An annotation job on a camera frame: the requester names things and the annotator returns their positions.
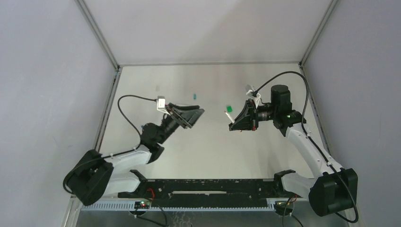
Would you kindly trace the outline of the white pen red end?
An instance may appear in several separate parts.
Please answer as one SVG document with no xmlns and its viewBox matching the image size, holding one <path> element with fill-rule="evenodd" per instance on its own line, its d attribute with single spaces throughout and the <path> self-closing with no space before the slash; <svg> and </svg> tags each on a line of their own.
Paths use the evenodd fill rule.
<svg viewBox="0 0 401 227">
<path fill-rule="evenodd" d="M 233 117 L 230 115 L 230 113 L 228 113 L 227 111 L 224 111 L 224 113 L 226 114 L 226 116 L 229 118 L 229 120 L 231 121 L 231 123 L 234 123 L 235 120 L 233 119 Z"/>
</svg>

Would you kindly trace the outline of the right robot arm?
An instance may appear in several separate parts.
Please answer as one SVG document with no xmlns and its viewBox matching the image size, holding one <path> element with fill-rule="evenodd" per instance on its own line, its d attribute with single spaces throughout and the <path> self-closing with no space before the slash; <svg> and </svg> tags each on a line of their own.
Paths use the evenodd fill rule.
<svg viewBox="0 0 401 227">
<path fill-rule="evenodd" d="M 230 131 L 255 131 L 260 122 L 272 121 L 276 129 L 299 151 L 312 171 L 306 178 L 294 170 L 274 175 L 277 192 L 292 192 L 307 199 L 320 217 L 356 209 L 357 173 L 345 169 L 324 148 L 317 145 L 306 119 L 292 108 L 291 94 L 286 85 L 271 87 L 270 102 L 262 103 L 261 95 L 247 85 L 246 100 L 240 114 L 231 120 Z"/>
</svg>

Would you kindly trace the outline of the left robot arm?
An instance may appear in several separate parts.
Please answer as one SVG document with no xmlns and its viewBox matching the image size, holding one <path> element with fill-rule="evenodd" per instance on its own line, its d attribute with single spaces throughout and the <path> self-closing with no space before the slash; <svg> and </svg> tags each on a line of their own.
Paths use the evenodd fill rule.
<svg viewBox="0 0 401 227">
<path fill-rule="evenodd" d="M 66 174 L 62 183 L 65 191 L 88 206 L 106 195 L 145 189 L 146 178 L 134 167 L 156 161 L 165 150 L 162 144 L 179 127 L 192 128 L 205 112 L 198 105 L 172 103 L 165 110 L 166 117 L 160 125 L 144 125 L 140 143 L 134 149 L 106 156 L 94 149 L 87 151 Z"/>
</svg>

